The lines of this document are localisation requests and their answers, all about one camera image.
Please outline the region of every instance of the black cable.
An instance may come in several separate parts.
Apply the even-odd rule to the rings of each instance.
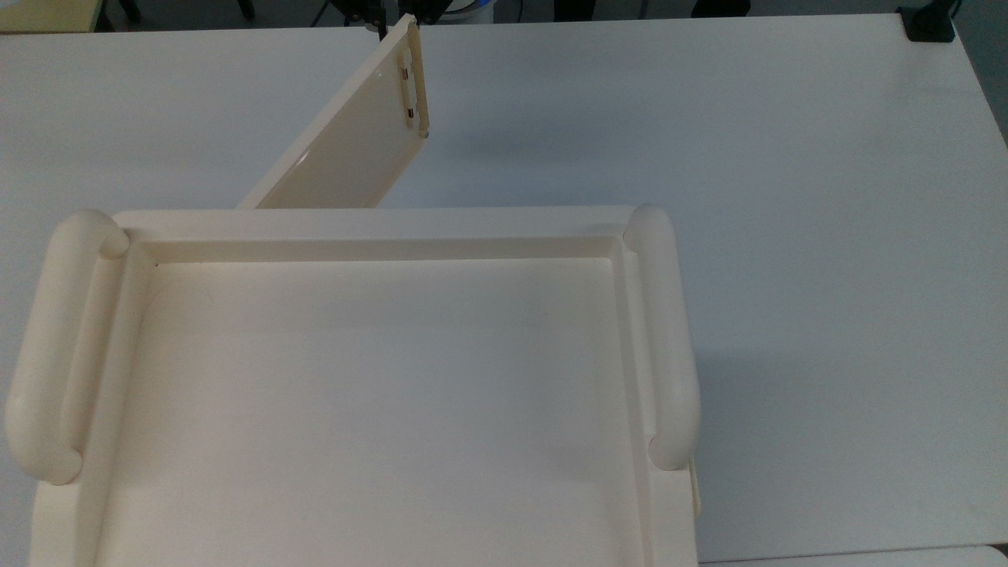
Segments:
[[[316,19],[311,20],[311,25],[309,25],[308,27],[314,27],[319,23],[319,20],[322,19],[322,15],[326,13],[326,8],[328,7],[329,7],[329,0],[326,0],[322,5],[322,9],[319,10],[319,13],[316,15]]]

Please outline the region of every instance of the dark floor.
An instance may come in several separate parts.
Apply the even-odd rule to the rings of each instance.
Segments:
[[[241,27],[306,27],[323,0],[252,0],[256,17],[242,17],[237,0],[136,0],[143,20],[129,24],[116,0],[108,13],[120,30],[223,29]],[[552,20],[552,0],[498,0],[497,23],[514,22],[524,3],[521,21]],[[641,0],[597,0],[596,20],[633,19]],[[650,0],[648,18],[688,17],[694,0]],[[923,5],[925,0],[752,0],[751,16],[798,14],[850,14],[893,12],[901,4]],[[322,26],[343,25],[342,15],[326,10]],[[956,18],[967,52],[984,88],[987,100],[1008,138],[1008,1],[965,0]]]

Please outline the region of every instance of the tray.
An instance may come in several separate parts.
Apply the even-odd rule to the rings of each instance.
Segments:
[[[650,206],[78,213],[6,415],[31,565],[696,564],[674,250]]]

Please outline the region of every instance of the table surface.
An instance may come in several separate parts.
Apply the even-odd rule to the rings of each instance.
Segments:
[[[1008,541],[1008,151],[958,39],[895,15],[422,39],[431,135],[383,206],[675,222],[702,561]],[[60,219],[234,207],[375,42],[0,37],[0,393]],[[0,558],[24,564],[33,482],[0,454]]]

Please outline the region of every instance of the tray handle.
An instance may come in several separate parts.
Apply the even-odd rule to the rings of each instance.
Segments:
[[[59,434],[67,380],[98,257],[128,247],[115,221],[92,210],[71,215],[49,240],[5,415],[14,460],[39,480],[67,484],[81,471],[81,454]]]
[[[654,380],[657,433],[647,453],[662,470],[685,468],[700,433],[700,385],[672,223],[660,207],[642,205],[630,216],[624,241],[640,264]]]

